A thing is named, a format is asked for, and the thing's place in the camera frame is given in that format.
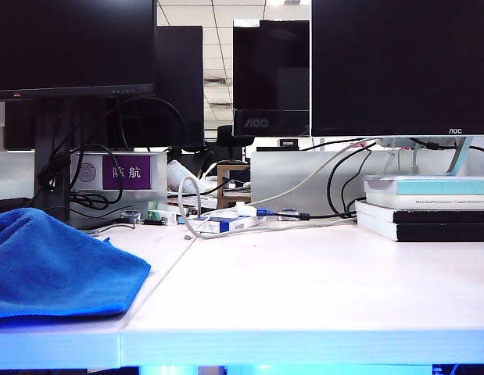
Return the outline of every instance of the book spine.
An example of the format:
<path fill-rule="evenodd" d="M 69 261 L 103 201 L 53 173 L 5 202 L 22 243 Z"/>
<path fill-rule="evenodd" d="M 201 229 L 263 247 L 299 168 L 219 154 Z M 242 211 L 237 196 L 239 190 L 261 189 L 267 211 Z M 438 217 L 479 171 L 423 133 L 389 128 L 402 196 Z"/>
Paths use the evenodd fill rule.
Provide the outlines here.
<path fill-rule="evenodd" d="M 484 195 L 384 195 L 367 193 L 367 202 L 394 209 L 484 209 Z"/>

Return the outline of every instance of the purple label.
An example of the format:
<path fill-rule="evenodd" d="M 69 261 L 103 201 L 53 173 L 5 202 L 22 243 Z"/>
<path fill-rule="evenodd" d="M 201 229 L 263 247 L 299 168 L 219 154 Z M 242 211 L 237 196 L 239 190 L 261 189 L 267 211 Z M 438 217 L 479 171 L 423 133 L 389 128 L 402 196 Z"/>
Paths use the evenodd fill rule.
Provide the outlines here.
<path fill-rule="evenodd" d="M 124 177 L 125 190 L 151 189 L 151 156 L 126 155 L 115 156 L 120 171 Z M 102 157 L 102 188 L 118 190 L 118 171 L 113 158 L 109 155 Z"/>

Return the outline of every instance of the aoc logo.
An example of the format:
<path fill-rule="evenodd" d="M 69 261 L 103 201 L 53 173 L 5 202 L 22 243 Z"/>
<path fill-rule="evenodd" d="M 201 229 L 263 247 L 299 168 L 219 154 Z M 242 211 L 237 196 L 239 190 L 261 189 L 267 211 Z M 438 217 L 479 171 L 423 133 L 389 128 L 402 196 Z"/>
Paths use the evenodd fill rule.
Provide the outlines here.
<path fill-rule="evenodd" d="M 268 119 L 248 119 L 245 121 L 245 129 L 267 129 L 270 124 Z"/>

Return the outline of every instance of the ceiling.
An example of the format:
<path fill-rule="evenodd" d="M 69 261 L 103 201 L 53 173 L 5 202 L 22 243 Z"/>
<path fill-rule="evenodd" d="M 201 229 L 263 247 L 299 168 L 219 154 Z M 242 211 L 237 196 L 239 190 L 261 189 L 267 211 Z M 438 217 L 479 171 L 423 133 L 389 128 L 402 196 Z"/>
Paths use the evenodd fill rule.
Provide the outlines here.
<path fill-rule="evenodd" d="M 309 3 L 310 0 L 159 0 L 159 26 L 203 26 L 206 137 L 215 137 L 218 125 L 233 123 L 233 20 L 308 20 Z"/>

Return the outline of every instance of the ceiling tile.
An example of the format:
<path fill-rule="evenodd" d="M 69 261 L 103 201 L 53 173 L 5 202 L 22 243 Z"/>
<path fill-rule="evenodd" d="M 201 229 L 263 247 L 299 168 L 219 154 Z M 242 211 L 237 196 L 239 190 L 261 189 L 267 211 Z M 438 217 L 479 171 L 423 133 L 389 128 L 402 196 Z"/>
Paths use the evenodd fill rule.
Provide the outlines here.
<path fill-rule="evenodd" d="M 205 139 L 217 139 L 217 123 L 214 121 L 214 125 L 211 125 L 209 129 L 205 129 Z"/>
<path fill-rule="evenodd" d="M 205 45 L 219 44 L 219 37 L 217 36 L 217 30 L 215 27 L 203 28 L 203 44 Z"/>
<path fill-rule="evenodd" d="M 203 59 L 203 69 L 224 69 L 223 59 Z"/>
<path fill-rule="evenodd" d="M 165 15 L 162 12 L 162 9 L 158 7 L 158 26 L 169 26 L 169 23 L 167 22 L 167 19 L 165 18 Z"/>
<path fill-rule="evenodd" d="M 264 7 L 255 6 L 214 6 L 217 27 L 232 27 L 233 20 L 261 20 Z"/>
<path fill-rule="evenodd" d="M 217 32 L 219 33 L 219 42 L 222 45 L 232 45 L 233 44 L 233 28 L 232 27 L 218 27 Z"/>
<path fill-rule="evenodd" d="M 215 27 L 212 6 L 163 6 L 172 26 Z"/>
<path fill-rule="evenodd" d="M 212 103 L 229 103 L 230 97 L 229 92 L 206 92 L 205 96 L 210 103 L 212 108 Z"/>
<path fill-rule="evenodd" d="M 210 0 L 158 0 L 162 6 L 168 5 L 212 5 Z"/>
<path fill-rule="evenodd" d="M 216 117 L 215 115 L 211 112 L 211 113 L 203 113 L 203 120 L 204 121 L 215 121 L 216 120 Z"/>
<path fill-rule="evenodd" d="M 233 58 L 233 45 L 222 45 L 221 49 L 223 51 L 223 58 L 225 59 Z"/>
<path fill-rule="evenodd" d="M 218 120 L 222 120 L 222 121 L 233 120 L 233 111 L 230 109 L 222 109 L 222 110 L 214 111 L 213 114 Z"/>
<path fill-rule="evenodd" d="M 204 80 L 213 80 L 216 78 L 226 78 L 226 73 L 224 72 L 224 69 L 205 69 L 203 71 Z"/>
<path fill-rule="evenodd" d="M 203 45 L 204 59 L 221 59 L 222 57 L 219 45 Z"/>
<path fill-rule="evenodd" d="M 203 92 L 228 92 L 228 86 L 205 86 Z"/>
<path fill-rule="evenodd" d="M 224 68 L 233 70 L 233 59 L 224 58 Z"/>
<path fill-rule="evenodd" d="M 209 135 L 208 138 L 217 138 L 217 127 L 220 125 L 227 125 L 225 121 L 206 121 L 204 124 L 206 130 L 211 130 L 208 133 L 206 132 L 206 137 Z"/>
<path fill-rule="evenodd" d="M 214 5 L 264 5 L 265 0 L 213 0 Z"/>
<path fill-rule="evenodd" d="M 265 20 L 308 20 L 309 5 L 268 5 L 264 13 Z"/>

